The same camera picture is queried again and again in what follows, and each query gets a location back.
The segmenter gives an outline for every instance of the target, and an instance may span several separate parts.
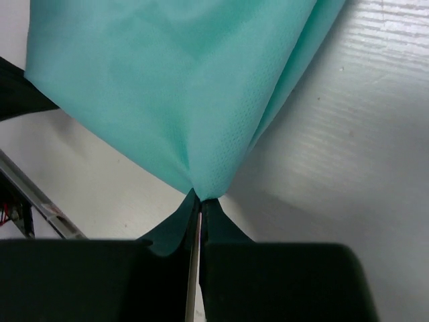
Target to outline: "white surface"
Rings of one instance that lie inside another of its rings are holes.
[[[12,221],[8,221],[0,227],[0,239],[21,239],[24,235]]]
[[[0,0],[20,66],[27,1]],[[426,0],[348,4],[222,199],[259,240],[350,246],[383,321],[429,315],[428,17]],[[61,111],[3,122],[0,148],[89,237],[138,237],[183,197]]]
[[[34,236],[37,239],[60,239],[55,229],[32,207]]]

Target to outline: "folded fabric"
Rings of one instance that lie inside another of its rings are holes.
[[[37,0],[25,77],[128,158],[225,193],[344,0]]]

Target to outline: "metal rail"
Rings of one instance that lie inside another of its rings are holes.
[[[0,150],[0,172],[34,206],[64,239],[82,239],[84,234],[63,212]]]

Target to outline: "black fabric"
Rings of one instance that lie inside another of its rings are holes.
[[[202,203],[202,215],[207,321],[378,321],[363,269],[347,247],[255,243],[217,199]]]
[[[0,121],[57,108],[24,78],[22,69],[0,57]]]
[[[198,206],[138,241],[0,240],[0,322],[183,321]]]

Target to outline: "white wall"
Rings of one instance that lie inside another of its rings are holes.
[[[19,66],[27,2],[0,0]],[[428,71],[429,2],[351,1],[222,199],[256,239],[354,249],[383,321],[429,315]],[[182,198],[61,111],[3,122],[0,148],[89,237],[138,237]]]

